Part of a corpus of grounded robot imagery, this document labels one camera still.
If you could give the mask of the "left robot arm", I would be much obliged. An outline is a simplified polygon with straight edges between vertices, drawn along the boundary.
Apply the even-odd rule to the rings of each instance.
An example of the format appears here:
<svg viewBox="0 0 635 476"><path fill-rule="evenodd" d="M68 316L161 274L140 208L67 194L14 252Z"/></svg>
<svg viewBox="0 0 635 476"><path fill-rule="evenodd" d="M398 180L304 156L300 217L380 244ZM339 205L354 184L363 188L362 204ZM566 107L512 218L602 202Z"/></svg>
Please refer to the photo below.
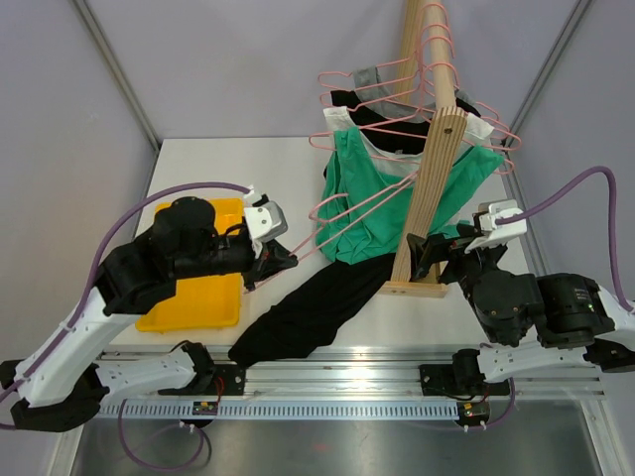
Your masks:
<svg viewBox="0 0 635 476"><path fill-rule="evenodd" d="M247 290L294 268L298 259L278 242L287 229L279 205L247 199L241 221L225 232L213 205L181 197L156 212L152 225L114 248L90 272L71 314L36 352L1 365L3 394L17 394L11 428L66 432L101 408L137 395L203 394L215 365L205 346L185 341L168 354L129 364L98 364L104 348L140 316L173 298L180 281L239 275Z"/></svg>

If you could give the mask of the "green tank top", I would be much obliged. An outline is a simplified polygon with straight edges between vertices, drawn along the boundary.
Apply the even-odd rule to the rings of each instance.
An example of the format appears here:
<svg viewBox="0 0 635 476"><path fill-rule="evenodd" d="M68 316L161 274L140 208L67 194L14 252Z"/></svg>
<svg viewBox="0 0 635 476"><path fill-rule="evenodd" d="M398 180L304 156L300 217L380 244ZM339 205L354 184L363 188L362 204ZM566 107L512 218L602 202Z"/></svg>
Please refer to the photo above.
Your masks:
<svg viewBox="0 0 635 476"><path fill-rule="evenodd" d="M334 144L317 211L323 229L316 245L328 260L349 265L396 252L414 189L405 179L418 171L421 159L376 160L356 127L335 132ZM458 213L502 163L502 156L479 146L456 159L429 232L456 237Z"/></svg>

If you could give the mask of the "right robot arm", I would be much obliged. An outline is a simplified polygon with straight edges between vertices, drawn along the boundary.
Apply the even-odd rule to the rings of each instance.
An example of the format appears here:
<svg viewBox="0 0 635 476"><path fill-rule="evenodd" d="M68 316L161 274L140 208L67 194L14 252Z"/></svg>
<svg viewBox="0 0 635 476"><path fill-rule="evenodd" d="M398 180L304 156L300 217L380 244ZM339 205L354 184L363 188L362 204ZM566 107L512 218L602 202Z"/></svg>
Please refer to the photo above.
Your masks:
<svg viewBox="0 0 635 476"><path fill-rule="evenodd" d="M513 377L550 367L633 371L634 318L608 290L576 274L513 274L499 262L516 232L458 230L455 238L409 235L412 275L444 263L439 283L459 285L488 342L456 351L448 364L422 365L425 395L503 396Z"/></svg>

